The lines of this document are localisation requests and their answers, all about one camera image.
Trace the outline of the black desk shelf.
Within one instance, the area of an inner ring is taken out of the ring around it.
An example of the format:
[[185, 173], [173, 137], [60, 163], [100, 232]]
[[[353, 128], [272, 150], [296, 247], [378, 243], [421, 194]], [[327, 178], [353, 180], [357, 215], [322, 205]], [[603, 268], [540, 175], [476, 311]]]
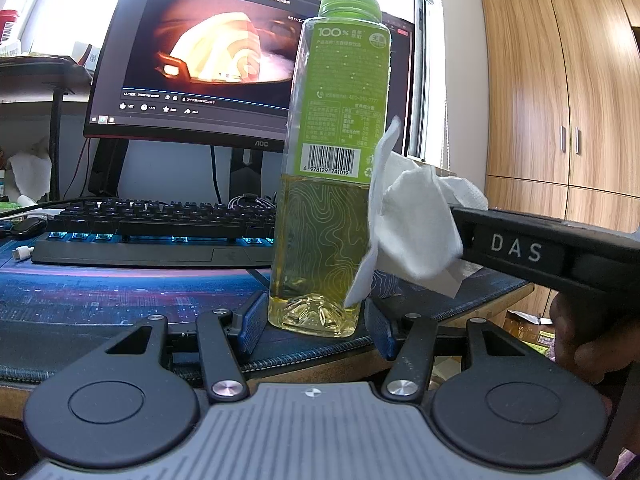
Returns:
[[49, 156], [52, 162], [50, 193], [61, 198], [60, 132], [66, 96], [85, 99], [92, 75], [66, 55], [15, 55], [1, 58], [1, 103], [45, 102], [50, 105]]

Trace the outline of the white paper towel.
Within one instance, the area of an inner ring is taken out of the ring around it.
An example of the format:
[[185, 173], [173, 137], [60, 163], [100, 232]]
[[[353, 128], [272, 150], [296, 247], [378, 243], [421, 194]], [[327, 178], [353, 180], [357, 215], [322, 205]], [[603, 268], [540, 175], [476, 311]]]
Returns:
[[462, 240], [450, 208], [486, 211], [488, 199], [471, 181], [439, 177], [393, 151], [402, 122], [394, 118], [375, 148], [368, 195], [369, 250], [344, 300], [369, 296], [376, 271], [454, 297], [477, 271], [462, 261]]

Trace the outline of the red cup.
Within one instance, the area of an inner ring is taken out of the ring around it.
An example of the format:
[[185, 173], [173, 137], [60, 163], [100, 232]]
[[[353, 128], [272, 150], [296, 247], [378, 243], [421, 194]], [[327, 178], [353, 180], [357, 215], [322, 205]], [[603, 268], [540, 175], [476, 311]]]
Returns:
[[0, 44], [4, 44], [11, 38], [17, 18], [17, 10], [2, 9], [0, 11]]

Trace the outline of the green juice bottle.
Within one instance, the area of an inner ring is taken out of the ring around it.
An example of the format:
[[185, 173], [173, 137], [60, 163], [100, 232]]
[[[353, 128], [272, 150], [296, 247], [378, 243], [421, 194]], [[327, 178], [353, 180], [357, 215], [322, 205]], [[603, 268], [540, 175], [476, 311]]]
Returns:
[[376, 0], [321, 0], [304, 21], [288, 107], [268, 320], [346, 338], [349, 300], [369, 248], [368, 195], [386, 125], [390, 31]]

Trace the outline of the blue desk mat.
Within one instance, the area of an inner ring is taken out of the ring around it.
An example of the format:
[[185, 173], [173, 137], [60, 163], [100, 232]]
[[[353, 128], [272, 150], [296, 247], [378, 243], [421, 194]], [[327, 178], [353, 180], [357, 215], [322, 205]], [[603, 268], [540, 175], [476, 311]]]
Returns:
[[[1, 379], [37, 385], [84, 354], [153, 314], [174, 334], [190, 334], [203, 312], [240, 313], [246, 300], [267, 292], [268, 273], [40, 266], [13, 257], [1, 243]], [[268, 323], [250, 356], [247, 374], [316, 364], [372, 349], [364, 326], [347, 339], [280, 332]]]

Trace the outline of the black backlit keyboard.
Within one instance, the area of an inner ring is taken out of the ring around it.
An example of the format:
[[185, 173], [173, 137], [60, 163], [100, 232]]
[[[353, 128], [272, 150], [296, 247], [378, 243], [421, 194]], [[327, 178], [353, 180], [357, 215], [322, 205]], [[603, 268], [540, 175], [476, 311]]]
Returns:
[[47, 221], [32, 261], [55, 266], [258, 269], [270, 266], [276, 206], [254, 195], [226, 204], [85, 200]]

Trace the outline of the black computer monitor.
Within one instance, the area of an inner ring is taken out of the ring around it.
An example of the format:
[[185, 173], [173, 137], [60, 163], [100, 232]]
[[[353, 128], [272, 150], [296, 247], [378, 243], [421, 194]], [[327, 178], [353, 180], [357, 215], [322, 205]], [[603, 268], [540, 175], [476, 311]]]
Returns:
[[118, 0], [88, 138], [280, 150], [304, 21], [321, 0]]

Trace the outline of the crumpled white tissue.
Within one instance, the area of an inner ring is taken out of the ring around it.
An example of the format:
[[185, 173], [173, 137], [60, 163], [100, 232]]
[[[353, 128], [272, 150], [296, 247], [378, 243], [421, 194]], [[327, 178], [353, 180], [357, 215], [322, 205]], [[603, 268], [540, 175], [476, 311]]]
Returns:
[[51, 170], [52, 162], [46, 151], [16, 153], [8, 160], [6, 196], [15, 203], [21, 196], [35, 203], [50, 191]]

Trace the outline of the wooden wardrobe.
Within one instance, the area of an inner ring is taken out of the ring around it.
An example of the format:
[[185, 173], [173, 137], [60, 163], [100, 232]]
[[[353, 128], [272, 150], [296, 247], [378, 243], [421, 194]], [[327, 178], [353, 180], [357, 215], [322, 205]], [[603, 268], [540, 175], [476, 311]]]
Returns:
[[491, 206], [639, 226], [639, 0], [482, 0]]

